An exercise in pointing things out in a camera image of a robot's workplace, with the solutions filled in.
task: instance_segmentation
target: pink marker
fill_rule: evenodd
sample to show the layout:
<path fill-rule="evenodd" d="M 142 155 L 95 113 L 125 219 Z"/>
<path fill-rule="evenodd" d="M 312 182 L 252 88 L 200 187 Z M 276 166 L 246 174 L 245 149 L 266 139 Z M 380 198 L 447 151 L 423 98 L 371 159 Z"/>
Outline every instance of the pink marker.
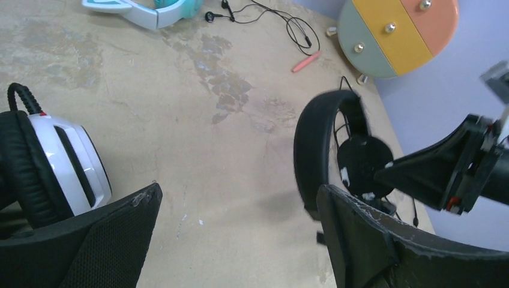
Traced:
<path fill-rule="evenodd" d="M 309 65 L 309 63 L 313 62 L 316 58 L 318 58 L 318 56 L 320 56 L 322 54 L 322 52 L 318 51 L 318 52 L 315 52 L 314 54 L 312 54 L 311 56 L 309 56 L 308 58 L 302 60 L 301 62 L 299 62 L 299 64 L 297 64 L 293 69 L 292 69 L 292 72 L 293 73 L 296 73 L 296 72 L 299 72 L 300 70 L 302 70 L 302 68 L 306 67 Z"/>

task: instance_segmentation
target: drawer knob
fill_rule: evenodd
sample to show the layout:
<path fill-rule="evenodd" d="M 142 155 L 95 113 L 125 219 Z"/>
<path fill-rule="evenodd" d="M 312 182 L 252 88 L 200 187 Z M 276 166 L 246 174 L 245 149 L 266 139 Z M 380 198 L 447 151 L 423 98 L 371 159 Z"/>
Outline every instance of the drawer knob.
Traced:
<path fill-rule="evenodd" d="M 385 32 L 387 33 L 392 33 L 394 32 L 394 30 L 396 30 L 396 23 L 389 23 L 387 24 L 387 26 L 385 27 Z"/>
<path fill-rule="evenodd" d="M 431 0 L 423 0 L 420 7 L 423 11 L 428 10 L 431 7 Z"/>
<path fill-rule="evenodd" d="M 355 45 L 355 47 L 354 47 L 355 53 L 361 53 L 363 50 L 364 50 L 363 43 L 359 43 L 359 44 Z"/>

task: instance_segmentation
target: white and black headphones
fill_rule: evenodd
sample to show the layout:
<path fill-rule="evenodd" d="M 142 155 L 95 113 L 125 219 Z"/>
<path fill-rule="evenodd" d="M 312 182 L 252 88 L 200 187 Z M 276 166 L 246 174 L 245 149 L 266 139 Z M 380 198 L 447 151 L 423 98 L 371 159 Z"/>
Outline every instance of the white and black headphones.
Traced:
<path fill-rule="evenodd" d="M 16 94 L 28 115 L 19 111 Z M 44 113 L 30 90 L 12 83 L 0 113 L 0 209 L 18 201 L 32 228 L 104 206 L 112 192 L 85 129 Z"/>

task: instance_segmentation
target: gray-green drawer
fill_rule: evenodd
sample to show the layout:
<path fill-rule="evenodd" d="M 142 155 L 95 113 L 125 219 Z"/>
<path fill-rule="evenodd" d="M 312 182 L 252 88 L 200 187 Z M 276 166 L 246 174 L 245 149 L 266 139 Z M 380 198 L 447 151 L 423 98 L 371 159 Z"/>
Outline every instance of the gray-green drawer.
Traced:
<path fill-rule="evenodd" d="M 378 78 L 396 77 L 396 72 L 371 35 L 352 1 L 346 1 L 343 6 L 338 21 L 337 35 L 341 49 L 348 61 L 359 72 Z M 355 46 L 358 44 L 364 46 L 360 53 L 355 51 Z"/>

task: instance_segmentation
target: concrete floor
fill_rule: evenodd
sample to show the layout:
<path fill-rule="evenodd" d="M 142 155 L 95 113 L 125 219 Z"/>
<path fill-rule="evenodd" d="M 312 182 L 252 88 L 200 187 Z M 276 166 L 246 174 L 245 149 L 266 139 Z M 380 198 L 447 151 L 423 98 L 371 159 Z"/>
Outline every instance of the concrete floor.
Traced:
<path fill-rule="evenodd" d="M 82 124 L 113 200 L 154 180 L 163 189 L 139 287 L 334 287 L 328 253 L 315 244 L 320 226 L 297 193 L 292 141 L 309 99 L 337 89 L 342 75 L 354 84 L 355 75 L 324 36 L 333 20 L 264 3 L 308 20 L 322 57 L 292 74 L 303 55 L 285 23 L 272 15 L 252 25 L 206 23 L 205 11 L 223 12 L 219 1 L 160 31 L 90 13 L 78 0 L 3 3 L 0 91 L 22 83 L 47 113 Z M 375 87 L 354 86 L 374 134 L 401 155 Z M 391 198 L 411 222 L 408 197 Z"/>

